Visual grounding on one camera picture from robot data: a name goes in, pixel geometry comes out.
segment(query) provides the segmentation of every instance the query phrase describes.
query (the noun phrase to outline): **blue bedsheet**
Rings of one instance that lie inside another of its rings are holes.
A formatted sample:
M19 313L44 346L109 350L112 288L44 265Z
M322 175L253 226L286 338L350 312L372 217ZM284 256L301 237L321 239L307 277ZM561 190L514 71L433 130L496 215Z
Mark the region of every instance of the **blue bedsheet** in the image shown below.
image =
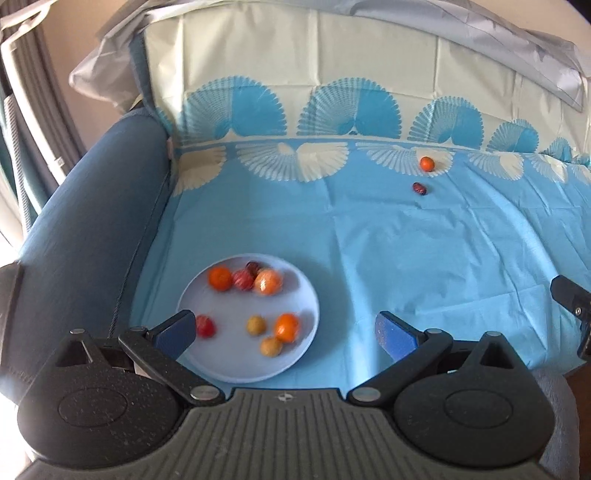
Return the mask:
M303 143L283 142L293 149ZM500 330L529 367L568 371L580 363L578 322L550 297L557 274L591 288L591 187L575 175L552 181L525 159L523 176L511 181L452 147L447 173L416 177L372 161L367 148L348 141L348 160L335 174L272 181L240 162L236 144L225 145L216 178L171 198L132 325L151 327L174 314L186 285L212 262L261 252L309 277L320 325L300 361L256 387L346 392L367 380L391 364L374 338L380 310L457 339ZM414 181L427 186L426 196L413 192Z

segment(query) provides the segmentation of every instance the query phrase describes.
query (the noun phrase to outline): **metal screw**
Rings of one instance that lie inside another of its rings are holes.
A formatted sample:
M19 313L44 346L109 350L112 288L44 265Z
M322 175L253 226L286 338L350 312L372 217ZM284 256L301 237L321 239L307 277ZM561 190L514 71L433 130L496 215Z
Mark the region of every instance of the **metal screw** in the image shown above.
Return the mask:
M352 397L357 401L368 403L376 401L382 394L377 388L373 387L359 387L355 388L352 393Z
M191 396L195 400L200 401L213 400L214 398L217 398L219 394L220 391L213 385L201 385L199 387L191 389Z

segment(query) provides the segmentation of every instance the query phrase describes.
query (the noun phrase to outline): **curtain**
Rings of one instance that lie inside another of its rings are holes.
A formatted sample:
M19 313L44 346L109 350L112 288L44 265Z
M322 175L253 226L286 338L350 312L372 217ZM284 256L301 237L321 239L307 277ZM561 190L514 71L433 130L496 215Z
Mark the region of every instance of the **curtain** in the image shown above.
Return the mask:
M0 7L2 17L16 13L31 0L5 0ZM16 27L5 32L7 38ZM59 158L59 165L67 174L84 156L86 149L57 84L43 31L34 28L15 42L14 63L31 110L51 151Z
M10 152L4 139L9 138L7 131L7 118L4 111L4 101L6 93L0 82L0 127L2 128L2 139L0 141L0 167L2 167L9 183L15 194L17 194L17 185L14 181L14 172L12 169L12 161ZM36 214L41 212L43 206L49 200L49 197L56 191L57 182L43 156L39 152L27 124L22 117L21 111L16 108L16 120L18 128L19 146L21 154L21 164L24 173L24 186L27 192L28 201L33 208L33 220Z

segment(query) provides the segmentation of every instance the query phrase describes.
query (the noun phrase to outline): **white fan pattern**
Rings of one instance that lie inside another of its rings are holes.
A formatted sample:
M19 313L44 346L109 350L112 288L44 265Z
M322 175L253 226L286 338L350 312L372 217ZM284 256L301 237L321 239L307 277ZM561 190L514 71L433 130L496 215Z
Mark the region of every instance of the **white fan pattern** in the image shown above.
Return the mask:
M536 172L547 179L566 183L569 179L566 163L544 154L527 155Z
M251 143L236 146L240 162L267 180L313 181L335 174L347 162L347 143Z
M406 175L436 177L448 172L453 164L453 153L435 148L404 148L379 142L358 142L357 148L365 150L367 156L378 165ZM423 157L433 159L435 162L433 171L427 172L421 169L419 162Z
M586 165L571 164L570 168L573 170L574 176L582 181L585 185L591 185L591 170Z
M213 147L183 154L178 161L178 181L173 195L180 195L185 190L198 189L213 180L222 171L225 161L225 147Z
M523 158L509 152L471 152L468 160L481 170L505 180L519 180L523 176Z

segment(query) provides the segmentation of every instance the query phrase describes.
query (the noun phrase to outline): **white plate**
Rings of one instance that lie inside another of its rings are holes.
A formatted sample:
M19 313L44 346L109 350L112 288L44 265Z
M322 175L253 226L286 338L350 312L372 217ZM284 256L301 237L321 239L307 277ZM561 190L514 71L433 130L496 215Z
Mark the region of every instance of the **white plate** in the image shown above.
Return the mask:
M255 261L278 270L283 275L283 289L273 296L232 288L226 292L212 289L207 272L217 265L231 271ZM186 350L186 358L209 377L229 383L251 383L274 377L296 363L312 343L319 321L318 297L308 278L295 266L270 255L244 254L225 258L199 273L185 288L178 310L188 309L195 315L209 315L216 324L214 337L197 339ZM275 358L263 356L261 340L271 335L276 318L293 312L300 318L300 336L296 343L285 344ZM246 321L261 315L267 321L267 332L252 337L246 332Z

